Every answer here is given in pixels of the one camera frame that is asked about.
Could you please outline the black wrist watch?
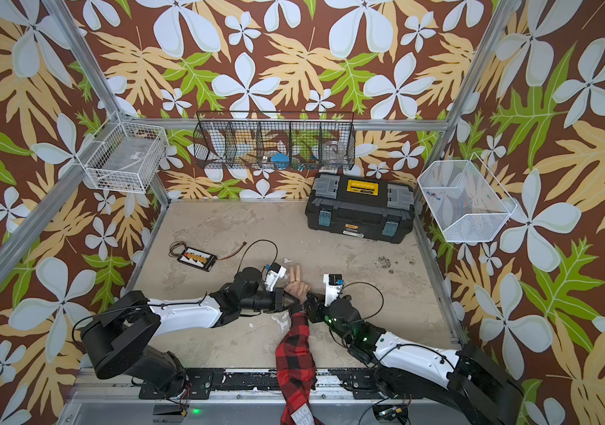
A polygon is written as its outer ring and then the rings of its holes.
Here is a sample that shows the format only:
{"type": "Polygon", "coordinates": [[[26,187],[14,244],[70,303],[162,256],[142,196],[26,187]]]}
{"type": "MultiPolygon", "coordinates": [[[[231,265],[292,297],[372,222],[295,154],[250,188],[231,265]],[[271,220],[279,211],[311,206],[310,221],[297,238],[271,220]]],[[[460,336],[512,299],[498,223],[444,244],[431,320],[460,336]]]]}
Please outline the black wrist watch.
{"type": "Polygon", "coordinates": [[[298,315],[298,313],[305,315],[306,308],[305,308],[304,304],[301,304],[300,302],[296,302],[296,303],[293,303],[290,306],[288,306],[287,311],[290,316],[298,315]]]}

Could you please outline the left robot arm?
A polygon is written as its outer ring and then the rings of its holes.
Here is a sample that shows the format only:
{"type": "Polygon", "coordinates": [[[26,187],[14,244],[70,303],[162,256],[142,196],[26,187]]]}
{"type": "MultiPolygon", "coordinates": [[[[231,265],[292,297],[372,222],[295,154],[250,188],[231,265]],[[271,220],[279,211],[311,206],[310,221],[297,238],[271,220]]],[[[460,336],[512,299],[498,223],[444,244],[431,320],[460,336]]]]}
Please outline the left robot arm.
{"type": "Polygon", "coordinates": [[[141,381],[156,398],[176,398],[191,388],[187,369],[171,352],[149,343],[156,336],[184,329],[214,329],[242,317],[244,311],[280,313],[295,298],[277,286],[285,272],[263,273],[246,267],[219,290],[199,299],[149,299],[142,291],[124,295],[81,330],[81,341],[101,380],[127,375],[141,381]]]}

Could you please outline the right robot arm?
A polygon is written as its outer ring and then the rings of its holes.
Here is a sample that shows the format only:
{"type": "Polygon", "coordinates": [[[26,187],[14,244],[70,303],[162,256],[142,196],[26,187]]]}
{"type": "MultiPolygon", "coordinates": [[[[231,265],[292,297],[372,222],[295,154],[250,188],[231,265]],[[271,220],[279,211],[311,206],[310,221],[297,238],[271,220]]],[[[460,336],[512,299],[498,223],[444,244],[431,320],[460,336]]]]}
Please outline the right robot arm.
{"type": "Polygon", "coordinates": [[[428,398],[453,407],[471,424],[515,424],[521,384],[473,344],[459,350],[399,338],[364,320],[348,296],[326,304],[311,293],[305,310],[323,322],[347,352],[372,371],[378,392],[391,398],[428,398]]]}

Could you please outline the red plaid sleeve forearm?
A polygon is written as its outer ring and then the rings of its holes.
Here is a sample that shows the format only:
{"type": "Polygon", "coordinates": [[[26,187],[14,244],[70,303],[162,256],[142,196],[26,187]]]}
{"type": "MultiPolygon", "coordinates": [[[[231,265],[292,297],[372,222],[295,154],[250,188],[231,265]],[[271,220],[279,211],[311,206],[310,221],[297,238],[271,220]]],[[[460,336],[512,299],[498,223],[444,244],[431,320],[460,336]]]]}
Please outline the red plaid sleeve forearm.
{"type": "Polygon", "coordinates": [[[281,424],[322,424],[311,410],[309,397],[316,384],[316,365],[309,348],[306,314],[290,316],[291,326],[277,349],[279,389],[286,400],[281,424]]]}

